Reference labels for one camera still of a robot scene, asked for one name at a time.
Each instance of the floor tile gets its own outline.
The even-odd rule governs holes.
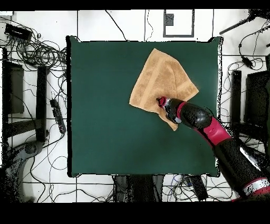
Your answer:
[[[41,34],[41,42],[45,41],[54,48],[59,46],[60,50],[66,47],[65,37],[77,33],[76,11],[15,11],[12,19],[35,29],[37,33]]]
[[[181,17],[181,10],[168,10],[166,13]],[[213,10],[195,10],[194,38],[164,38],[164,10],[150,10],[146,13],[146,40],[148,41],[201,41],[206,42],[212,37]]]
[[[113,184],[112,177],[111,175],[82,174],[77,178],[77,182]]]
[[[220,36],[219,32],[240,22],[248,17],[248,10],[215,10],[214,16],[214,36]],[[266,22],[263,18],[255,18],[253,21],[247,22],[231,31],[224,33],[223,54],[239,54],[238,45],[242,38],[257,30],[261,29]],[[252,55],[258,34],[247,37],[242,42],[241,54]],[[270,43],[269,30],[261,33],[257,40],[255,55],[267,55],[270,48],[266,45]]]
[[[40,183],[23,183],[23,190],[25,197],[35,197],[34,202],[36,203],[44,190],[44,186]],[[51,184],[51,186],[45,184],[45,192],[38,202],[52,203],[54,201],[55,203],[72,203],[76,201],[75,190],[75,184]]]
[[[77,202],[105,201],[112,193],[112,185],[78,184]]]
[[[108,10],[124,36],[143,41],[144,10]],[[80,10],[78,37],[81,41],[124,41],[123,34],[105,10]]]
[[[54,125],[54,122],[49,120],[47,126],[52,127],[49,143],[53,143],[61,137],[58,125]],[[75,178],[70,178],[67,175],[67,157],[68,143],[67,135],[65,135],[58,143],[44,148],[40,154],[35,157],[32,174],[42,182],[75,183]],[[34,180],[30,174],[32,164],[33,159],[29,159],[25,165],[23,181],[31,182]]]

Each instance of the towel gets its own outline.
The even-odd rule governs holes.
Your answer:
[[[165,96],[188,101],[198,92],[176,59],[153,49],[132,90],[129,104],[157,113],[173,130],[176,130],[178,125],[166,118],[166,112],[158,106],[156,99]]]

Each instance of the electronic device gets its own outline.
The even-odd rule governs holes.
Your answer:
[[[2,94],[2,166],[0,167],[0,201],[1,202],[26,202],[22,191],[23,169],[27,160],[42,151],[49,131],[46,130],[46,67],[37,70],[37,91],[36,91],[36,118],[22,122],[8,122],[8,114],[12,108],[13,95],[19,101],[23,99],[11,91],[11,64],[8,61],[7,50],[1,49],[1,91]],[[8,138],[25,133],[31,130],[36,131],[36,140],[22,143],[15,147],[9,146]]]
[[[32,31],[26,30],[21,27],[13,26],[11,24],[6,24],[5,34],[13,36],[24,41],[30,41],[32,37]]]
[[[56,101],[56,99],[50,100],[50,104],[51,104],[51,107],[53,108],[53,116],[55,118],[56,123],[58,124],[59,131],[61,134],[65,134],[66,127],[65,127],[63,116],[61,114],[59,104]]]
[[[244,122],[257,126],[266,125],[269,107],[269,94],[266,85],[269,80],[269,71],[247,75]]]

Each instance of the black cable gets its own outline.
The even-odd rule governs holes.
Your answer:
[[[153,26],[152,26],[152,25],[149,23],[149,21],[148,21],[149,12],[150,12],[150,10],[148,10],[148,14],[147,14],[147,23],[151,26],[151,28],[152,28],[152,33],[151,33],[151,35],[146,39],[146,41],[148,41],[148,39],[152,37],[152,34],[153,34],[153,32],[154,32]]]
[[[108,13],[107,10],[105,10],[105,12],[111,17],[111,19],[113,20],[113,22],[115,23],[115,25],[117,26],[117,28],[121,31],[121,33],[123,34],[124,39],[125,39],[126,41],[129,41],[129,40],[126,39],[126,37],[124,36],[123,31],[122,31],[122,30],[120,29],[120,27],[117,25],[116,21],[113,19],[113,17],[111,16],[111,14]]]
[[[37,178],[35,178],[34,175],[32,174],[32,168],[34,166],[34,163],[35,163],[35,156],[34,156],[34,160],[33,160],[32,166],[30,168],[30,174],[31,174],[31,176],[32,176],[33,179],[35,179],[37,182],[41,183],[44,186],[44,190],[43,190],[43,192],[41,193],[40,197],[38,198],[38,200],[36,202],[36,203],[38,203],[38,201],[40,200],[41,196],[43,195],[43,193],[46,190],[46,186],[45,186],[45,184],[43,182],[41,182],[40,180],[38,180]]]
[[[253,33],[251,33],[251,34],[246,35],[245,37],[243,37],[243,39],[240,41],[240,44],[239,44],[239,46],[238,46],[239,54],[241,55],[241,58],[242,58],[243,63],[244,63],[247,67],[249,67],[250,69],[255,70],[255,71],[258,71],[259,69],[262,68],[262,67],[261,67],[261,68],[259,68],[259,69],[254,69],[254,67],[256,66],[256,61],[262,62],[262,59],[261,59],[261,58],[254,59],[254,52],[255,52],[255,49],[256,49],[256,46],[257,46],[257,39],[258,39],[258,36],[259,36],[260,33],[262,33],[264,30],[267,30],[267,29],[270,27],[270,25],[269,25],[269,26],[266,26],[266,27],[264,27],[264,28],[263,28],[263,26],[262,26],[261,29],[257,30],[256,32],[253,32]],[[255,41],[255,47],[254,47],[254,51],[253,51],[253,55],[252,55],[253,61],[254,61],[254,63],[255,63],[255,64],[253,65],[253,64],[252,64],[252,61],[251,61],[250,59],[248,59],[248,57],[244,57],[244,56],[241,54],[241,50],[240,50],[240,49],[241,49],[241,47],[242,47],[242,41],[243,41],[245,38],[247,38],[248,36],[251,36],[251,35],[256,34],[256,33],[258,33],[258,36],[257,36],[256,41]]]

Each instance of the green table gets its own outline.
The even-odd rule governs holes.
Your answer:
[[[156,48],[177,59],[199,89],[190,102],[216,114],[220,41],[78,42],[70,37],[72,173],[216,175],[214,154],[199,134],[184,125],[174,132],[157,114],[130,106],[129,98]]]

